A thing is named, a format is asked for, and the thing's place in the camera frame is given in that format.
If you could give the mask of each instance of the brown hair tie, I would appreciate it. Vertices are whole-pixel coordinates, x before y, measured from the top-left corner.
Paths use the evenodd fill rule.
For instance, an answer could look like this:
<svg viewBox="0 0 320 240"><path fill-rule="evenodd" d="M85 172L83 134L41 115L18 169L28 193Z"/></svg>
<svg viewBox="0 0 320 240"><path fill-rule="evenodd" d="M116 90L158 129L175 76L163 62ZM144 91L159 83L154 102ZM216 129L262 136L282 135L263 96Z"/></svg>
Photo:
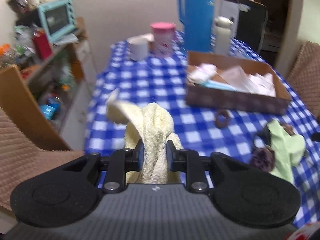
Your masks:
<svg viewBox="0 0 320 240"><path fill-rule="evenodd" d="M294 131L293 131L293 126L284 122L281 122L280 125L282 126L282 128L290 135L295 135Z"/></svg>
<svg viewBox="0 0 320 240"><path fill-rule="evenodd" d="M224 121L220 120L220 116L223 116L225 118ZM221 129L221 128L225 128L228 126L229 122L230 122L230 115L228 114L227 110L225 109L218 109L216 114L214 115L215 117L215 125L217 128Z"/></svg>

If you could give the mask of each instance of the blue checkered tablecloth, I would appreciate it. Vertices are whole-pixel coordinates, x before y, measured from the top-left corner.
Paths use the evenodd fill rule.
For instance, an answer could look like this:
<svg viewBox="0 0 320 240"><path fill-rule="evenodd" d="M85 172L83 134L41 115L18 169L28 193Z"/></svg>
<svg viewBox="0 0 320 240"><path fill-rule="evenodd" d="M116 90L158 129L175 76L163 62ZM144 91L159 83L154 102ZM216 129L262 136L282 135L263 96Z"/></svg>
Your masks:
<svg viewBox="0 0 320 240"><path fill-rule="evenodd" d="M247 58L263 61L245 43L231 42L231 55L245 54ZM307 142L309 157L293 168L295 185L302 198L301 208L296 216L298 227L320 219L320 143L313 143L310 136L320 131L313 115L295 91L280 77L291 94L293 101L287 114L270 114L230 111L231 121L227 128L214 125L214 109L190 107L185 104L185 78L187 60L178 45L169 58L149 57L140 62L129 59L127 43L121 41L111 47L112 54L106 70L97 77L96 88L89 104L85 151L110 155L124 146L125 125L108 122L105 117L106 100L111 91L119 88L119 98L145 106L156 102L171 114L174 129L184 148L193 149L200 155L222 152L240 161L251 158L252 136L271 119L277 119L294 126L297 133Z"/></svg>

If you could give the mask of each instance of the pink lid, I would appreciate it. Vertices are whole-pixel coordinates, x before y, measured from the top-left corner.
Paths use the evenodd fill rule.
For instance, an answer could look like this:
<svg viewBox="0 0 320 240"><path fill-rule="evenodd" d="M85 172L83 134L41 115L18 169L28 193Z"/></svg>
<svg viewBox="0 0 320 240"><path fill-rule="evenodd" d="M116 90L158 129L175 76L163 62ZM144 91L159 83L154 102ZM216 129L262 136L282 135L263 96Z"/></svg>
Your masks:
<svg viewBox="0 0 320 240"><path fill-rule="evenodd" d="M157 30L170 30L176 27L174 23L165 23L165 22L151 23L150 26L153 29L157 29Z"/></svg>

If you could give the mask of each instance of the doorway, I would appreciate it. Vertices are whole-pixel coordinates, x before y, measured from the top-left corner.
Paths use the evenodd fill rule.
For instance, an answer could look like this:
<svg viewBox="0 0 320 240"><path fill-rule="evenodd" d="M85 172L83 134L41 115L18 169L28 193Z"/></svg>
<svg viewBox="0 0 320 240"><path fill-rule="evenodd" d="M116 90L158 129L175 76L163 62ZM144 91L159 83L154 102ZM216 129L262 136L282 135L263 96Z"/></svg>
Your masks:
<svg viewBox="0 0 320 240"><path fill-rule="evenodd" d="M265 5L269 14L260 56L274 67L284 36L289 0L254 1Z"/></svg>

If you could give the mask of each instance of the black chair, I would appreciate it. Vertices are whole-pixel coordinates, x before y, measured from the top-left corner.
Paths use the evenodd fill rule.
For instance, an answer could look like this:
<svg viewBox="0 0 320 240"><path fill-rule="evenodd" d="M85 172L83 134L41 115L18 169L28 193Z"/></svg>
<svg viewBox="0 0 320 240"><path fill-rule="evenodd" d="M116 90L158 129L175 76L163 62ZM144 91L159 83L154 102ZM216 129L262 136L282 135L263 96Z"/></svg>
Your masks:
<svg viewBox="0 0 320 240"><path fill-rule="evenodd" d="M248 11L239 12L236 39L245 42L251 49L260 53L264 32L268 21L268 11L260 3L250 0L222 0L249 6Z"/></svg>

